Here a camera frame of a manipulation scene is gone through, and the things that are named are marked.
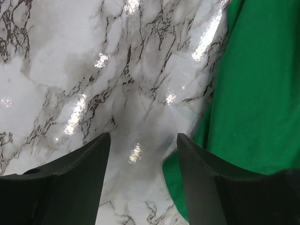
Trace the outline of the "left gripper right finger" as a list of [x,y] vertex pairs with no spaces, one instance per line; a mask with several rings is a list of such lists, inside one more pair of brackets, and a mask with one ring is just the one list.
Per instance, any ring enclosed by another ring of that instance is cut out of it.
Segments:
[[192,225],[297,225],[300,172],[251,172],[208,152],[179,133],[177,150]]

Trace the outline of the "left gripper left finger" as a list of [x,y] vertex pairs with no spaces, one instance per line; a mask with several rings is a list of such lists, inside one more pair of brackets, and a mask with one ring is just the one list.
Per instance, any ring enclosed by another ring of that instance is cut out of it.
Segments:
[[95,224],[110,145],[110,134],[103,133],[50,163],[2,176],[1,224]]

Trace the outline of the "green t shirt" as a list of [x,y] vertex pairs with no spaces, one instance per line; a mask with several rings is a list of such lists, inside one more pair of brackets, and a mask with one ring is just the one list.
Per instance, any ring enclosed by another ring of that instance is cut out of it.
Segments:
[[[213,101],[191,140],[254,173],[300,170],[300,3],[234,0],[227,18]],[[163,173],[189,223],[178,150]]]

